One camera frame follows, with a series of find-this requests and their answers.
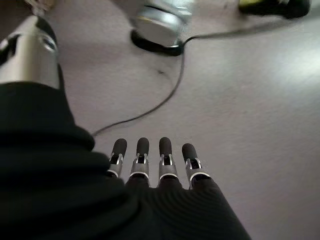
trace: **silver metal cylinder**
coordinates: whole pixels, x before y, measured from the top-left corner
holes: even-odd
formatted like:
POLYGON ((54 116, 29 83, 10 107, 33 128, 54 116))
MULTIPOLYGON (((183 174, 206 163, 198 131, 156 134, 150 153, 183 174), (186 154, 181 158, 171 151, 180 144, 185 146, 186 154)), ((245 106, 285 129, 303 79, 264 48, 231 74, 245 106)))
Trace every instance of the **silver metal cylinder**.
POLYGON ((60 88, 58 47, 38 27, 39 20, 28 17, 0 44, 1 59, 5 59, 0 63, 0 84, 30 82, 60 88))

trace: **black fingertip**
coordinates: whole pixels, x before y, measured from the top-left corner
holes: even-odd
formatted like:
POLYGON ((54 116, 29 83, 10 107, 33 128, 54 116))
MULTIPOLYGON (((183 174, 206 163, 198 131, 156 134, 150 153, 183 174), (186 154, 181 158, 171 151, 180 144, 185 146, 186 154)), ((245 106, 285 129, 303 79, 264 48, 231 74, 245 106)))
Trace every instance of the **black fingertip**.
POLYGON ((115 141, 113 145, 113 150, 112 150, 112 152, 115 155, 122 154, 122 156, 124 157, 126 154, 126 150, 127 150, 127 141, 125 139, 120 138, 117 141, 115 141))
POLYGON ((136 153, 140 155, 149 154, 149 141, 145 137, 139 139, 136 145, 136 153))
POLYGON ((167 137, 163 137, 159 141, 159 151, 160 156, 163 154, 165 156, 168 156, 169 154, 172 154, 172 146, 171 141, 167 137))
POLYGON ((195 159, 198 157, 195 147, 190 143, 182 146, 182 155, 185 162, 187 159, 195 159))

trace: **black object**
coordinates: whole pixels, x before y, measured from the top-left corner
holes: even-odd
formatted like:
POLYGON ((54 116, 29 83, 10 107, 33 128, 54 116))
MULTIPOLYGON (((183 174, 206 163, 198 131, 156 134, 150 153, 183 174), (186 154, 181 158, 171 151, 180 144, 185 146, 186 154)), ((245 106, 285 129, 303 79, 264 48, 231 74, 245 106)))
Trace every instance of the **black object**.
POLYGON ((147 138, 142 137, 139 139, 136 145, 136 153, 143 156, 144 154, 149 154, 149 141, 147 138))
POLYGON ((115 141, 113 145, 112 153, 117 156, 119 156, 119 154, 122 154, 122 156, 124 157, 126 154, 126 150, 127 150, 127 141, 123 138, 120 138, 117 141, 115 141))
POLYGON ((190 143, 182 146, 182 155, 185 162, 187 159, 193 160, 198 157, 195 147, 190 143))
POLYGON ((160 156, 163 154, 164 156, 168 156, 172 154, 171 141, 167 137, 163 137, 159 141, 159 152, 160 156))
POLYGON ((277 15, 287 19, 301 18, 310 10, 309 0, 290 0, 288 3, 281 3, 279 0, 260 0, 255 3, 239 2, 239 10, 248 15, 277 15))
POLYGON ((181 40, 178 40, 176 46, 165 47, 143 38, 135 30, 131 31, 130 37, 133 44, 136 45, 138 48, 153 53, 162 53, 168 56, 179 56, 182 54, 184 50, 183 42, 181 40))

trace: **robotic hand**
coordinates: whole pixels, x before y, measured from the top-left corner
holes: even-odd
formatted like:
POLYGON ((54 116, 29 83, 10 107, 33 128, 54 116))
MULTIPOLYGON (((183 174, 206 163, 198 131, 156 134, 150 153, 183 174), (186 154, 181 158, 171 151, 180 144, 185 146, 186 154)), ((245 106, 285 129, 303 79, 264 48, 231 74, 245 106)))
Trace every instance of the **robotic hand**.
MULTIPOLYGON (((107 170, 109 178, 120 177, 124 156, 126 154, 127 141, 125 139, 118 139, 113 146, 110 157, 110 168, 107 170)), ((140 185, 148 188, 149 183, 149 141, 146 138, 139 139, 136 147, 136 156, 132 163, 131 173, 127 185, 134 186, 137 184, 137 179, 140 185)), ((159 183, 161 188, 163 180, 171 179, 175 184, 181 186, 176 169, 176 164, 172 156, 172 146, 170 139, 167 137, 161 138, 159 142, 159 183)), ((182 147, 182 155, 185 162, 185 170, 189 181, 189 189, 197 188, 199 185, 206 187, 215 187, 210 175, 204 170, 203 165, 198 159, 195 147, 186 143, 182 147)))
POLYGON ((178 56, 179 39, 191 20, 194 0, 111 0, 120 7, 131 25, 132 42, 144 50, 178 56))

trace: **ribbed black fabric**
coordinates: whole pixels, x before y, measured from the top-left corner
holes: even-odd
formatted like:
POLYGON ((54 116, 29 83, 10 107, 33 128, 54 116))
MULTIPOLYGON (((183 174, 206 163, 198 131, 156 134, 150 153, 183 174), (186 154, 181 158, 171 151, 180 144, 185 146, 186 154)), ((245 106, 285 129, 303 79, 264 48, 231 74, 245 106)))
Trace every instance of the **ribbed black fabric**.
POLYGON ((219 188, 125 187, 106 178, 64 93, 0 86, 2 239, 249 239, 219 188))

